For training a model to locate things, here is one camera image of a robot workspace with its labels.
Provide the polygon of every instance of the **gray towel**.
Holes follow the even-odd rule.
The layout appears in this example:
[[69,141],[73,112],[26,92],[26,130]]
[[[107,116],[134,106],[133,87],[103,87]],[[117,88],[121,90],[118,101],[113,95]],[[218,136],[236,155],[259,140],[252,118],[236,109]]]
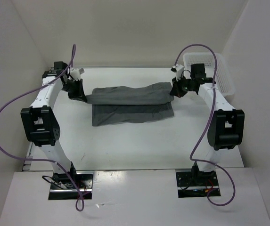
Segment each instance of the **gray towel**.
[[88,104],[93,105],[161,105],[173,101],[169,93],[170,82],[159,82],[142,88],[126,86],[95,88],[87,95]]
[[173,117],[173,96],[170,82],[160,82],[143,88],[125,86],[95,88],[87,95],[92,107],[92,126],[121,122],[143,123]]
[[93,105],[92,126],[121,122],[143,123],[173,117],[172,104],[163,105]]

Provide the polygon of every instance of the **white plastic basket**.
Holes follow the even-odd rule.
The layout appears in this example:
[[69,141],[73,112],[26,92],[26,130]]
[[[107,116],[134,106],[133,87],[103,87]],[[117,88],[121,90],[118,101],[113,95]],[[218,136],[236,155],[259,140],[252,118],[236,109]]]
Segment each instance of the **white plastic basket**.
[[[224,97],[235,94],[235,88],[227,68],[224,57],[215,53],[218,60],[218,69],[215,76],[216,84]],[[185,53],[183,55],[184,67],[190,70],[192,64],[205,64],[207,77],[213,77],[214,58],[212,53]]]

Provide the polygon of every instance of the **white tabletop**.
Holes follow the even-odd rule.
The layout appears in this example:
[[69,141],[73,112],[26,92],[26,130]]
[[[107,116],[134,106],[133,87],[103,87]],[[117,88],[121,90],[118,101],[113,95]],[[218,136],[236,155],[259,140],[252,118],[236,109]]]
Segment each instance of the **white tabletop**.
[[[178,198],[175,171],[96,171],[92,200],[78,212],[75,200],[48,201],[49,184],[42,175],[51,172],[14,174],[0,218],[0,226],[270,226],[252,169],[232,168],[237,192],[225,207],[211,205],[206,197]],[[223,203],[232,186],[217,171]]]
[[[171,81],[169,68],[95,68],[82,75],[86,94],[96,87],[144,87]],[[172,102],[175,116],[157,122],[92,127],[92,106],[69,100],[60,92],[54,114],[61,128],[60,143],[77,170],[147,170],[191,168],[189,155],[205,128],[210,110],[195,93]],[[195,157],[204,158],[210,146],[205,138]],[[45,157],[33,146],[33,158]],[[223,167],[243,167],[238,147],[221,160]],[[30,171],[52,170],[48,163],[32,162]]]

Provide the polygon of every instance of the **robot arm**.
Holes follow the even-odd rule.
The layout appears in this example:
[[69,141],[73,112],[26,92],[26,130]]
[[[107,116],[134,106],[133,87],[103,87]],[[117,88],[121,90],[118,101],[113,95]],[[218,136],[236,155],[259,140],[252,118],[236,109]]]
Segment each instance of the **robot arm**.
[[[204,64],[191,65],[190,79],[183,77],[182,65],[175,65],[172,71],[176,73],[176,77],[172,80],[173,88],[171,95],[182,97],[189,91],[196,92],[211,109],[213,104],[213,85],[212,78],[207,78],[205,74]],[[222,154],[233,149],[236,145],[241,144],[243,139],[244,118],[245,114],[242,110],[235,109],[230,105],[215,85],[216,103],[214,114],[208,129],[207,139],[211,147],[205,160],[219,163]],[[198,162],[198,168],[202,172],[211,172],[214,165]]]
[[[42,85],[55,79],[66,67],[67,64],[63,62],[55,62],[54,69],[43,74]],[[72,69],[69,74],[64,74],[61,79],[41,89],[31,106],[23,108],[21,111],[27,139],[38,146],[48,159],[59,162],[72,178],[74,178],[76,170],[60,145],[60,127],[54,116],[53,107],[61,90],[66,91],[70,99],[87,101],[80,78],[83,72],[84,70],[81,68]],[[52,166],[55,176],[60,181],[63,183],[66,180],[69,181],[61,168],[54,163]]]

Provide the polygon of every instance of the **corner wall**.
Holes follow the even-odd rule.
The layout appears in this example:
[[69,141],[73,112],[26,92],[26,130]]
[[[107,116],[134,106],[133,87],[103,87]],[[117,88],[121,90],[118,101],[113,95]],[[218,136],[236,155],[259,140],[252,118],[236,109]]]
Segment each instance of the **corner wall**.
[[180,50],[192,43],[203,43],[221,52],[246,3],[246,0],[12,1],[49,66],[54,59],[68,61],[70,46],[76,43],[74,64],[86,67],[171,66]]
[[249,0],[222,52],[245,112],[240,152],[253,167],[270,216],[270,1]]
[[[9,0],[0,0],[0,107],[16,97],[41,85],[46,64],[31,36]],[[30,105],[34,95],[8,106],[0,115],[0,144],[11,154],[25,156],[28,142],[19,112]],[[21,162],[0,152],[0,215],[7,192]]]

